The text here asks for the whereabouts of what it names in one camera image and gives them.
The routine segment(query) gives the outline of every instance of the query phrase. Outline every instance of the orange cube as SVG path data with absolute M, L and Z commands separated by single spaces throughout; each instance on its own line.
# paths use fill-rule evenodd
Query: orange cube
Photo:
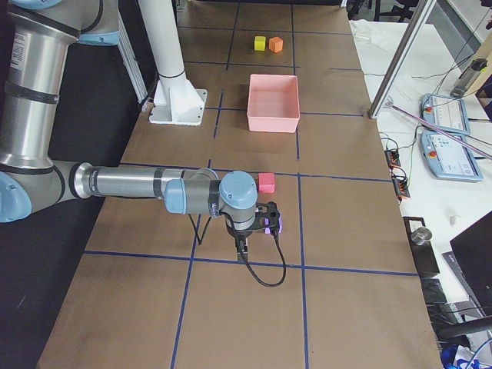
M 280 37 L 272 37 L 268 41 L 268 48 L 272 50 L 273 52 L 281 52 L 282 48 L 284 47 L 284 40 L 282 40 Z

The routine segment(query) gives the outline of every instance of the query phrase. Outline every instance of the floor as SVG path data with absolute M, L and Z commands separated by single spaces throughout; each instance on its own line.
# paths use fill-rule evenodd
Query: floor
M 151 125 L 147 111 L 121 164 L 274 172 L 259 200 L 282 213 L 287 279 L 258 285 L 222 220 L 198 245 L 160 201 L 106 199 L 38 369 L 439 367 L 345 11 L 190 1 L 178 33 L 208 90 L 203 122 Z M 255 52 L 255 35 L 284 50 Z M 296 133 L 248 130 L 253 73 L 298 76 Z M 253 268 L 278 280 L 271 237 L 249 241 Z
M 381 11 L 389 12 L 395 4 L 395 0 L 381 0 Z M 366 2 L 354 18 L 354 20 L 358 19 L 373 21 L 374 5 L 372 9 L 369 9 Z M 397 20 L 397 17 L 381 17 L 382 22 L 396 22 Z M 475 38 L 470 37 L 470 30 L 466 28 L 445 0 L 436 2 L 427 23 L 436 27 L 444 44 L 457 62 L 472 55 L 480 46 Z

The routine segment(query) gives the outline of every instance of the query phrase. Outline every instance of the pink bin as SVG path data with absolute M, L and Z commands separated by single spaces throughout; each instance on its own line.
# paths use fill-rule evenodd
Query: pink bin
M 293 133 L 300 117 L 297 76 L 251 75 L 248 100 L 250 131 Z

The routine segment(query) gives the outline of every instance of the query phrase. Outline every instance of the office chair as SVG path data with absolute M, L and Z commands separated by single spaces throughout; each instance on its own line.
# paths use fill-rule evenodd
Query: office chair
M 403 8 L 400 6 L 393 6 L 391 12 L 381 13 L 381 0 L 376 0 L 376 9 L 374 10 L 374 21 L 379 22 L 380 16 L 400 16 L 398 19 L 398 23 L 401 23 L 405 20 L 405 18 L 410 19 L 413 15 L 413 11 L 410 8 L 414 8 L 418 4 L 418 0 L 397 0 L 398 3 L 403 5 Z

